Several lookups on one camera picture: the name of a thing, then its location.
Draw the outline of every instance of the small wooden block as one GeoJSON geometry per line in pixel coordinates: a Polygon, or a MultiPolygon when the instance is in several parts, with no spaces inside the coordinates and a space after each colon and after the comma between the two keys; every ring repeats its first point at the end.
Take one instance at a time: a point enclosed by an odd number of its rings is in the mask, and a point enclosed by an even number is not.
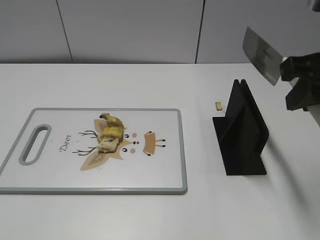
{"type": "Polygon", "coordinates": [[[220,101],[215,102],[215,108],[217,111],[222,111],[222,106],[220,101]]]}

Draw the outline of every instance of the black knife holder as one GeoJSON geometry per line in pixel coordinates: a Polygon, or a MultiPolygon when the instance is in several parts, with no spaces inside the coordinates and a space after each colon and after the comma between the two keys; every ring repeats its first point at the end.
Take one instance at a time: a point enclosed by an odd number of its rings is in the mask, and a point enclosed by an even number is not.
{"type": "Polygon", "coordinates": [[[225,117],[213,117],[227,175],[265,175],[261,152],[269,131],[243,79],[234,80],[225,117]]]}

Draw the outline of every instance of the deer text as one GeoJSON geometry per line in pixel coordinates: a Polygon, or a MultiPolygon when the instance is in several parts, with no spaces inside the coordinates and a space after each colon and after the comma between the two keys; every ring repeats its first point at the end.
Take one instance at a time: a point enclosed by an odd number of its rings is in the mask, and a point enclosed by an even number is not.
{"type": "Polygon", "coordinates": [[[65,141],[64,141],[64,145],[62,145],[62,146],[59,148],[59,151],[60,151],[60,152],[67,150],[68,144],[69,144],[69,141],[70,141],[70,138],[71,138],[71,135],[67,135],[67,136],[66,136],[65,141]]]}

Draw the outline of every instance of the deer antler drawing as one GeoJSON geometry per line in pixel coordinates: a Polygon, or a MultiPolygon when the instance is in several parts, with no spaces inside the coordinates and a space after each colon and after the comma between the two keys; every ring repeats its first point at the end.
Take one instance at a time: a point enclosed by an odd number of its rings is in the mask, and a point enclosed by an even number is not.
{"type": "MultiPolygon", "coordinates": [[[[92,131],[92,130],[87,130],[85,132],[78,132],[79,134],[82,134],[81,136],[85,136],[85,135],[94,135],[92,137],[90,137],[91,139],[96,139],[98,138],[97,134],[95,131],[92,131]]],[[[91,147],[89,146],[88,147],[89,149],[91,150],[88,150],[88,151],[82,151],[82,150],[79,150],[77,149],[76,151],[73,151],[72,153],[73,154],[78,154],[79,156],[86,156],[86,155],[89,155],[93,150],[95,150],[97,147],[91,147]]]]}

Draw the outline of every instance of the cutting board handle hole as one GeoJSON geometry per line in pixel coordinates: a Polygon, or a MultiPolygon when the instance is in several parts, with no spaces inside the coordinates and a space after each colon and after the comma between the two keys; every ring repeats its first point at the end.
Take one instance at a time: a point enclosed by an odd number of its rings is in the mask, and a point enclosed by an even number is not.
{"type": "Polygon", "coordinates": [[[41,124],[34,128],[19,157],[20,164],[31,165],[39,159],[50,132],[51,126],[47,124],[41,124]]]}

